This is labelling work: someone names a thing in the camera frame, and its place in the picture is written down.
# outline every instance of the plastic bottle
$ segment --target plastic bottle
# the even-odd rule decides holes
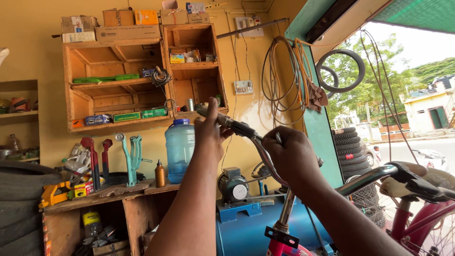
[[[167,168],[169,181],[175,184],[182,182],[183,176],[193,156],[195,137],[194,125],[189,119],[177,119],[165,131]]]
[[[10,149],[13,153],[17,153],[18,151],[22,150],[22,146],[20,145],[20,140],[14,134],[10,134]]]
[[[85,208],[82,211],[82,221],[84,222],[86,238],[97,237],[103,232],[100,215],[93,208]]]

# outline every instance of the teal tire changer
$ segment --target teal tire changer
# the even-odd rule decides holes
[[[115,135],[116,141],[121,141],[123,147],[123,152],[126,157],[126,168],[128,169],[128,183],[127,187],[133,187],[137,184],[136,170],[139,169],[141,161],[151,163],[152,160],[142,158],[142,137],[141,135],[131,136],[131,153],[128,152],[128,147],[126,146],[126,136],[123,133],[117,133]]]

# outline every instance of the bicycle seat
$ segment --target bicycle seat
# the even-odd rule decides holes
[[[409,169],[411,172],[417,174],[413,170],[416,170],[420,173],[422,173],[422,168],[426,169],[426,175],[421,176],[423,180],[428,181],[430,184],[432,184],[435,187],[442,187],[445,189],[450,189],[450,190],[455,190],[455,177],[452,176],[451,174],[434,169],[434,168],[426,168],[421,165],[419,168],[416,168],[414,166],[413,169]],[[415,193],[412,193],[408,189],[406,189],[406,184],[400,183],[396,181],[392,177],[386,178],[379,189],[379,192],[383,195],[387,195],[390,197],[403,197],[407,195],[414,195]]]

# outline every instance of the red tool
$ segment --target red tool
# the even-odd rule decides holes
[[[91,177],[93,179],[93,190],[97,191],[101,188],[100,184],[100,169],[98,167],[98,153],[95,151],[93,139],[89,137],[83,137],[81,145],[84,148],[90,148],[91,156]]]
[[[106,181],[106,185],[109,185],[109,160],[107,158],[107,151],[112,146],[111,139],[105,139],[103,141],[104,151],[101,153],[101,159],[103,161],[103,178]]]

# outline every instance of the child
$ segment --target child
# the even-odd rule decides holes
[[[381,158],[381,153],[379,153],[379,147],[374,146],[373,149],[374,149],[374,159],[376,159],[376,162],[378,163],[379,166],[382,166],[382,164],[381,164],[382,158]]]

